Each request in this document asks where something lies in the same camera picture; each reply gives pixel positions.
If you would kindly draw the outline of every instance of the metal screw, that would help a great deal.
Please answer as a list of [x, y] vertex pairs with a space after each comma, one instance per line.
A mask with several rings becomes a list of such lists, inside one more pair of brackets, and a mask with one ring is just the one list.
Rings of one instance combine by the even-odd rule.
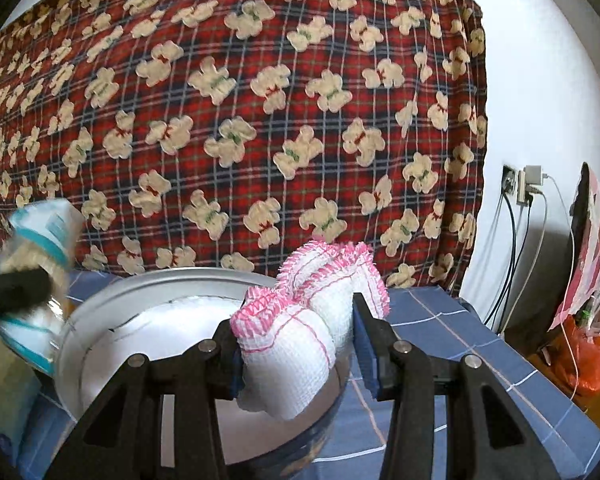
[[208, 354], [209, 352], [213, 352], [216, 349], [216, 342], [213, 339], [203, 339], [198, 343], [198, 350]]
[[133, 354], [126, 360], [126, 364], [132, 368], [139, 368], [144, 364], [144, 356], [142, 354]]
[[402, 339], [396, 341], [394, 343], [394, 350], [396, 352], [400, 352], [401, 354], [408, 354], [413, 350], [413, 346], [408, 341], [403, 341]]
[[464, 358], [464, 364], [469, 368], [480, 368], [480, 366], [482, 366], [482, 359], [477, 355], [469, 354]]

